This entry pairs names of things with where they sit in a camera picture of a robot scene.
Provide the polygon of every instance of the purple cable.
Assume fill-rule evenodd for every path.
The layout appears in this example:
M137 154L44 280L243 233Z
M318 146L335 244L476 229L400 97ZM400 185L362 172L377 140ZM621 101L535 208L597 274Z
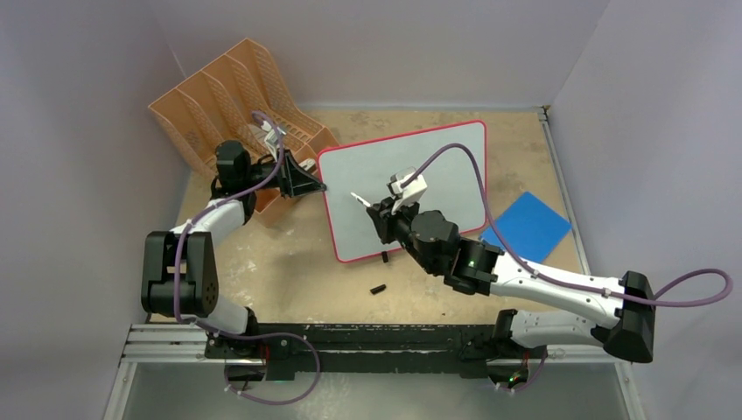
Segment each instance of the purple cable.
M180 324L183 324L183 323L189 322L189 321L194 321L197 326L203 328L204 330L209 331L210 333L213 333L213 334L218 334L218 335L221 335L221 336L224 336L224 337L229 337L230 339L243 340L243 341L254 341L254 340L270 339L270 338L274 338L274 337L288 337L288 338L292 338L292 339L295 339L295 340L299 340L302 343L304 343L305 346L309 347L309 349L311 350L312 355L314 356L314 362L315 362L315 365L317 366L317 370L315 371L314 380L311 382L311 385L301 395L295 396L294 398L291 398L290 400L271 401L271 400L262 399L262 398L257 397L257 396L252 396L252 395L249 395L249 394L245 394L245 393L242 393L242 392L238 393L236 390L234 390L231 387L231 385L229 385L230 389L232 389L233 392L235 392L238 396L242 396L242 397L247 398L249 400L255 401L256 403L261 403L261 404L266 404L266 405L287 405L287 404L295 403L295 402L297 402L297 401L305 398L306 396L308 396L315 389L315 387L317 387L317 383L319 382L319 374L320 374L320 369L319 369L319 354L317 353L317 349L315 349L314 346L309 341L307 341L303 337L300 337L300 336L298 336L296 334L292 334L290 332L272 332L272 333L269 333L269 334L261 334L261 335L253 335L253 336L243 336L243 335L238 335L238 334L232 334L231 332L219 331L218 329L210 326L209 324L206 324L204 322L198 321L196 318L183 319L182 316L181 316L181 313L180 313L180 269L179 269L179 266L180 266L180 262L182 261L182 258L183 258L183 245L184 245L184 243L186 241L186 236L188 236L188 232L191 231L191 228L196 223L198 223L199 220L201 220L204 216L206 216L207 214L209 214L213 210L215 210L215 209L217 209L217 208L219 208L221 206L224 206L225 204L227 204L231 200L236 200L236 199L239 199L241 197L244 197L244 196L246 196L248 194L251 194L251 193L259 190L260 188L262 188L266 184L268 184L278 174L278 170L281 168L281 163L284 161L284 135L281 133L281 130L278 129L278 127L273 122L273 120L271 120L270 117L268 117L267 115L265 115L263 112L253 111L252 115L253 115L253 118L254 119L255 119L256 116L258 116L260 119L262 119L263 121L265 121L268 124L270 124L270 127L273 129L273 131L277 135L277 138L278 138L278 159L276 159L276 165L273 167L273 171L270 172L270 174L268 175L268 177L266 179L264 179L263 181L261 181L259 184L255 185L255 186L253 186L251 188L248 188L245 191L238 192L237 194L234 194L234 195L231 195L229 197L226 197L224 200L216 203L214 206L209 206L209 207L201 210L198 214L196 214L195 216L193 216L193 218L190 219L185 224L185 226L183 227L183 232L180 233L180 237L178 238L178 245L175 248L175 263L176 263L176 266L175 267L176 267L176 269L175 269L175 272L174 272L173 277L172 277L172 281L173 281L172 309L173 309L173 313L175 314L175 320L178 321Z
M435 153L433 153L432 156L428 157L428 160L423 163L422 166L420 166L420 169L415 171L415 173L412 174L411 177L409 177L406 181L402 182L402 188L409 185L410 182L415 180L423 171L431 164L434 160L438 158L443 152L449 150L449 149L461 149L466 153L466 155L469 157L469 160L472 162L472 166L474 168L474 175L477 177L477 182L479 183L479 194L482 197L482 204L485 207L485 214L487 217L487 221L489 222L490 227L492 227L492 230L494 231L494 234L497 235L497 239L500 240L500 243L502 243L502 246L505 247L505 250L510 254L510 256L513 257L513 259L523 267L524 270L526 270L531 275L534 275L535 277L538 277L542 279L543 281L547 283L554 284L556 286L566 287L568 289L574 289L576 291L589 291L591 293L597 293L599 295L602 295L605 291L603 289L599 289L597 287L590 287L590 286L583 286L581 284L573 284L568 282L563 282L561 280L557 280L554 277L546 276L542 273L536 273L535 269L532 269L529 267L528 263L524 261L522 258L520 258L510 247L510 244L505 241L505 238L502 237L502 234L500 233L500 230L497 228L497 226L494 224L494 217L492 216L492 211L489 208L489 203L487 203L487 192L484 187L484 183L482 182L482 177L480 175L480 168L477 165L477 161L474 158L474 155L472 152L466 148L461 143L451 143L447 144L446 146L443 146L442 148L438 149ZM670 291L672 288L676 287L678 284L688 280L689 278L701 276L702 274L717 274L721 276L724 279L724 289L721 290L719 293L717 293L714 296L706 297L703 299L698 300L690 300L687 302L669 302L669 301L662 301L662 300L655 300L668 291ZM622 298L624 300L628 300L631 302L636 302L637 304L642 305L650 305L650 306L666 306L666 307L674 307L674 308L690 308L693 306L704 306L704 305L711 305L714 304L723 298L726 298L729 296L730 293L732 293L732 278L727 274L725 271L721 269L697 269L695 271L691 271L690 273L683 274L682 276L679 276L669 284L667 284L665 287L661 288L660 291L654 294L654 299L645 299L642 297L636 297L627 295L626 293L618 293L618 292L611 292L610 296L616 297L616 298Z

